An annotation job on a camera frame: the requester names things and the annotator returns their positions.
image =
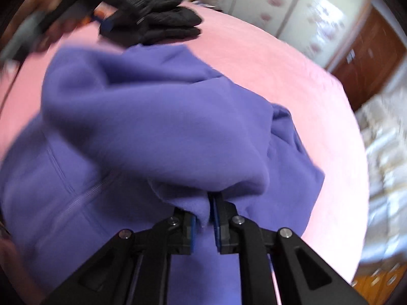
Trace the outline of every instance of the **blue object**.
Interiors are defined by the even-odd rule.
[[[0,201],[47,292],[121,229],[149,229],[174,206],[191,212],[195,251],[172,257],[168,305],[237,305],[239,259],[217,252],[208,192],[262,228],[302,235],[323,179],[288,110],[186,46],[62,48],[40,113],[3,162]]]

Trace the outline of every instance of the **purple sweatshirt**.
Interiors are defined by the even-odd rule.
[[[39,115],[3,162],[0,203],[47,292],[119,230],[151,228],[174,206],[190,211],[195,253],[173,256],[168,303],[236,305],[239,260],[216,251],[207,192],[222,191],[260,227],[302,235],[323,180],[285,108],[186,46],[63,48]]]

